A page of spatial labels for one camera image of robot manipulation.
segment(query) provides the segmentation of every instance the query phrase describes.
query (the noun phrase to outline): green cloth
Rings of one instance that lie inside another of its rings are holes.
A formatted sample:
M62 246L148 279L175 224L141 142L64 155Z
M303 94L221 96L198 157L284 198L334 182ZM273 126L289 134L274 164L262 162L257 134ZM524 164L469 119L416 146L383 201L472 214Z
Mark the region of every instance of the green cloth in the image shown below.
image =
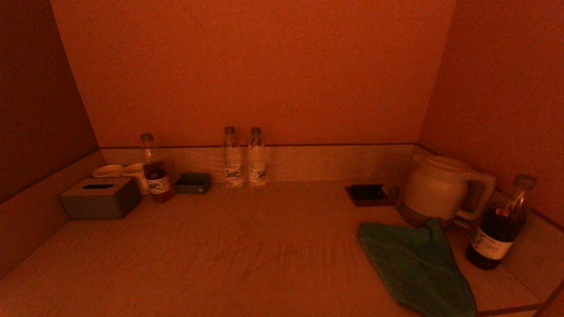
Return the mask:
M426 317L476 316L439 219L419 229L362 223L360 242L397 302Z

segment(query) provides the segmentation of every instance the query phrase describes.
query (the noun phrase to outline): orange wall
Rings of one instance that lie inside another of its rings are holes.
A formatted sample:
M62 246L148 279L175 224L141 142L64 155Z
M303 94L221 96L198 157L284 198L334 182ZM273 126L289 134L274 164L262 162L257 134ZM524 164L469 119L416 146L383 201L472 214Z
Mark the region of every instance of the orange wall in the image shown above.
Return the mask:
M420 143L491 173L538 178L564 224L564 1L460 0Z
M49 1L0 1L0 201L96 150Z
M455 0L51 0L101 147L416 142Z

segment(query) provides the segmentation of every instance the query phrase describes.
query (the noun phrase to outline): glass bottle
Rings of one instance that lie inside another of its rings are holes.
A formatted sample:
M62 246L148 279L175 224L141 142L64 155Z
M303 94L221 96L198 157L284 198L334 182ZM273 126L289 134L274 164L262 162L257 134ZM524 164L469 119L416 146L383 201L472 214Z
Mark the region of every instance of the glass bottle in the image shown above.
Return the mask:
M166 202L174 196L174 188L170 184L166 165L158 157L158 149L153 144L153 135L141 135L143 142L143 171L151 190L151 197L155 202Z
M228 187L240 188L241 180L241 147L235 134L235 128L225 127L225 140L223 141L223 170L225 182Z
M249 142L249 186L264 187L266 185L265 142L260 127L254 127L250 132L252 138Z
M519 174L513 180L514 194L507 204L492 204L484 215L478 232L466 249L466 258L485 270L496 268L527 220L525 197L536 178Z

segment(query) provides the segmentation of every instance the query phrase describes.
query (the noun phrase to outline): white kettle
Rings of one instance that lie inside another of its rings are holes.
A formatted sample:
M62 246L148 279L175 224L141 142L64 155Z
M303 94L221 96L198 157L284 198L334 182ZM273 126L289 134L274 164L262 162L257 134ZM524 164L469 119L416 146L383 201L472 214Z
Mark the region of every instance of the white kettle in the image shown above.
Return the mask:
M480 217L494 190L495 177L444 156L414 155L413 161L416 166L408 176L399 208L408 222L422 225L430 218L441 218L447 227L453 221L459 223L460 218L474 221ZM471 180L483 183L485 190L474 210L462 210Z

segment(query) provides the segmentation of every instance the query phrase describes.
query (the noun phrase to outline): bottle cap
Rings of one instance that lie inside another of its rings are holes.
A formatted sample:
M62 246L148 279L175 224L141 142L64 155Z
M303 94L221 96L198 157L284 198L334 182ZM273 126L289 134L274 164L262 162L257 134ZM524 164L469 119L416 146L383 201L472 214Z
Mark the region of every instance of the bottle cap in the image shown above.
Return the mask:
M513 180L513 184L522 190L532 190L536 185L536 178L527 174L518 174Z
M143 133L141 135L141 142L150 142L150 141L153 141L152 133Z

